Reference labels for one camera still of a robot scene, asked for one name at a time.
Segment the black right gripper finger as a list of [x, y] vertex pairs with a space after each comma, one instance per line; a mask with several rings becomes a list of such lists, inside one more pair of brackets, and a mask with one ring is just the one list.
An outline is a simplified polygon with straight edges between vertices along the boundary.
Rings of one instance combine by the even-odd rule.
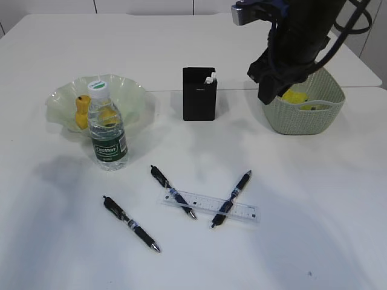
[[265, 75], [259, 81], [258, 98], [269, 105], [276, 96], [282, 95], [289, 88], [289, 84], [271, 75]]

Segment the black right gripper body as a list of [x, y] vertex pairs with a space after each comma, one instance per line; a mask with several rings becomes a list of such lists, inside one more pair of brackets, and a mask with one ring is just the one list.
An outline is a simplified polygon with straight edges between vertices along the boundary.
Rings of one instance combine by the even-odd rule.
[[267, 48], [250, 64], [247, 75], [259, 83], [265, 75], [284, 80], [298, 71], [302, 73], [314, 64], [317, 55], [329, 41], [328, 36], [311, 40], [309, 34], [293, 30], [270, 30]]

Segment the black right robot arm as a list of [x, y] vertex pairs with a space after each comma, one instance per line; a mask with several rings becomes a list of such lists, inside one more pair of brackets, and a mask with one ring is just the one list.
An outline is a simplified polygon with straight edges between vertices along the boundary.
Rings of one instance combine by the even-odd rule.
[[268, 47], [250, 65], [249, 77], [259, 85], [258, 98], [270, 104], [295, 83], [322, 68], [335, 55], [346, 37], [370, 28], [355, 29], [361, 15], [369, 23], [368, 1], [352, 1], [355, 11], [345, 26], [336, 18], [345, 1], [239, 1], [251, 18], [270, 21]]

